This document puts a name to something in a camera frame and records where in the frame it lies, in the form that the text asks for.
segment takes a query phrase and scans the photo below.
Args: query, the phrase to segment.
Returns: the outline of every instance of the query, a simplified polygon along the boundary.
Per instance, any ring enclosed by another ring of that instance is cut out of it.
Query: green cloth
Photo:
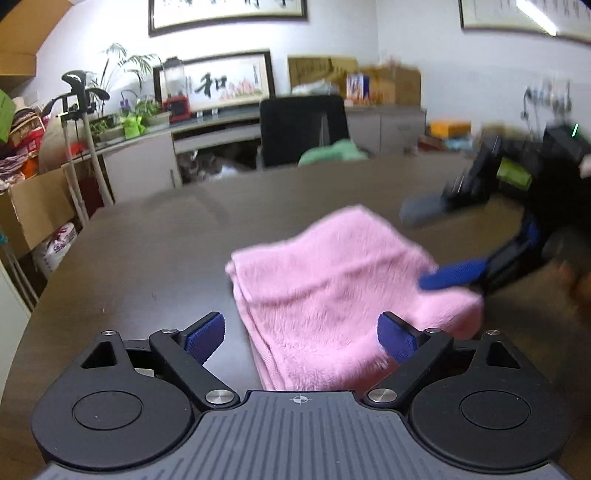
[[[358,161],[367,160],[368,158],[365,153],[359,151],[357,145],[351,140],[339,140],[329,147],[308,150],[301,156],[299,166],[325,161]]]

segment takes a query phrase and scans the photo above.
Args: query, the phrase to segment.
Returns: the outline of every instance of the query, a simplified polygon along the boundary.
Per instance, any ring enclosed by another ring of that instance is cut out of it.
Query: blue gripper pad
[[[433,274],[423,275],[418,279],[418,285],[423,290],[442,290],[467,285],[478,280],[486,271],[487,265],[487,260],[469,260],[447,265]]]
[[[378,319],[378,340],[388,355],[399,364],[403,364],[418,350],[417,339],[384,314]]]
[[[184,350],[203,365],[222,344],[225,333],[226,320],[218,313],[187,335]]]

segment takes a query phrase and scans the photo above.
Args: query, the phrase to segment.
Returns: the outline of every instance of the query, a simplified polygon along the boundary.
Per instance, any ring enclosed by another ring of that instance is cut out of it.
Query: picture frame
[[[583,2],[537,0],[532,3],[558,26],[555,37],[520,11],[515,0],[459,0],[460,25],[464,31],[510,31],[591,43],[591,9]]]
[[[275,96],[271,51],[243,51],[183,60],[192,113],[258,105]],[[154,68],[154,96],[168,97],[162,66]]]
[[[260,20],[307,21],[307,0],[148,0],[150,37]]]

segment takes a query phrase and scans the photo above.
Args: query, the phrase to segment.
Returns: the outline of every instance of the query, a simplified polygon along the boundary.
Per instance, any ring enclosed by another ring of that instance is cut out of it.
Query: plant pot
[[[124,136],[125,136],[125,129],[123,128],[123,125],[119,125],[118,127],[109,128],[108,130],[102,132],[99,135],[99,139],[101,142],[110,142],[111,140],[114,140],[115,138],[124,137]]]
[[[157,127],[159,125],[168,125],[170,123],[170,112],[159,113],[147,118],[149,127]]]

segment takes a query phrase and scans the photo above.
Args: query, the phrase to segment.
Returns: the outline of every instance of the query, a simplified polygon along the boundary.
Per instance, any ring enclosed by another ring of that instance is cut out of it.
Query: table surface
[[[0,472],[26,480],[43,467],[29,431],[37,400],[66,365],[106,329],[124,339],[184,329],[218,310],[226,341],[206,366],[240,395],[260,387],[224,267],[230,254],[292,237],[315,220],[361,203],[422,244],[438,262],[485,255],[517,230],[521,212],[500,200],[417,230],[400,225],[402,201],[441,190],[469,167],[456,155],[279,168],[172,190],[99,212],[49,282],[24,333],[0,407]],[[591,395],[590,334],[549,269],[490,296],[486,324],[506,332],[580,403]],[[587,478],[590,428],[562,464]]]

